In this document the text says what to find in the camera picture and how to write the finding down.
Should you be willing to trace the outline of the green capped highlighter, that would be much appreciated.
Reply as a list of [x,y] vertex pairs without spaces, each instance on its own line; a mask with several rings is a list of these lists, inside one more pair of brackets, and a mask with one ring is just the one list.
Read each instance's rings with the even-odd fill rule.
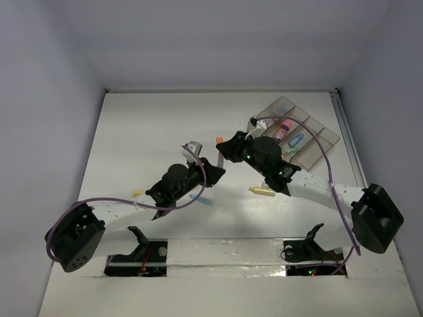
[[288,147],[288,148],[283,148],[282,150],[284,151],[284,153],[288,155],[294,155],[299,151],[297,147]]

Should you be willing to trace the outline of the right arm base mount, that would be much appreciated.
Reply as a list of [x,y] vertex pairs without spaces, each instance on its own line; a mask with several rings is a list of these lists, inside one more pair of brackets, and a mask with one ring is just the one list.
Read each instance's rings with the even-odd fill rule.
[[342,251],[324,251],[316,242],[315,236],[324,224],[315,225],[305,238],[285,240],[280,258],[286,263],[286,275],[290,276],[347,276]]

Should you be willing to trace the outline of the blue correction tape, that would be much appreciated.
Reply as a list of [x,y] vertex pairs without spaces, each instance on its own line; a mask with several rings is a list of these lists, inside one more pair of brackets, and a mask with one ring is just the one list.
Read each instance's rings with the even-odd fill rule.
[[288,142],[289,147],[296,147],[297,144],[304,138],[304,134],[300,133]]

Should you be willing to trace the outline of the orange tip grey highlighter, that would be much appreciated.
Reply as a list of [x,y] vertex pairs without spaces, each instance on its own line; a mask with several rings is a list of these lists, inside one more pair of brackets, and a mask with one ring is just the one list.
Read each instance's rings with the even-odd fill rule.
[[[215,138],[215,142],[216,142],[217,145],[220,144],[220,143],[223,143],[223,138],[222,137],[216,137]],[[218,152],[218,156],[217,156],[217,167],[223,168],[224,167],[224,162],[225,162],[224,156],[222,155],[221,152]]]

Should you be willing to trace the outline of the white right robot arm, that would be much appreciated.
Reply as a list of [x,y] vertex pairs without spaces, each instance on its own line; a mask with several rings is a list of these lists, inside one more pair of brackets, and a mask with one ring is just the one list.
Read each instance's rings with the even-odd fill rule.
[[376,254],[387,251],[404,223],[404,217],[380,185],[358,188],[333,184],[282,159],[282,150],[271,137],[253,139],[239,131],[217,150],[231,162],[245,162],[264,177],[273,191],[312,201],[341,215],[338,225],[325,226],[304,243],[305,253],[319,259],[328,250],[355,244]]

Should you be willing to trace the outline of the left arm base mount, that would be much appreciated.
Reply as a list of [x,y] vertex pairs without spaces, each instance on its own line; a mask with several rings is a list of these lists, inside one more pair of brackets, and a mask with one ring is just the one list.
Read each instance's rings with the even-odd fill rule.
[[149,240],[136,226],[128,227],[137,239],[130,254],[107,258],[104,274],[108,277],[166,277],[168,240]]

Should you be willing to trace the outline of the pink cap glue bottle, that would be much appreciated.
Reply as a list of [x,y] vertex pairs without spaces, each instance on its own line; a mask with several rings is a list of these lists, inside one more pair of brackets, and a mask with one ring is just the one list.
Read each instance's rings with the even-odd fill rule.
[[285,120],[281,123],[278,130],[273,134],[273,137],[279,141],[282,141],[290,129],[291,122],[289,120]]

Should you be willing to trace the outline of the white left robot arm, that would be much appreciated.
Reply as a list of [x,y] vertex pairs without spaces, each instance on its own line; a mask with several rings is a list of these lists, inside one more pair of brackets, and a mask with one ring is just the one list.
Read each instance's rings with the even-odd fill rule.
[[212,165],[206,158],[192,158],[186,164],[171,165],[162,178],[144,194],[132,200],[95,197],[74,203],[46,233],[47,255],[64,272],[81,269],[93,258],[104,255],[103,238],[113,232],[129,229],[137,238],[127,240],[125,255],[140,262],[148,256],[147,237],[135,227],[147,211],[157,220],[180,207],[177,201],[193,189],[205,190],[218,183],[225,169]]

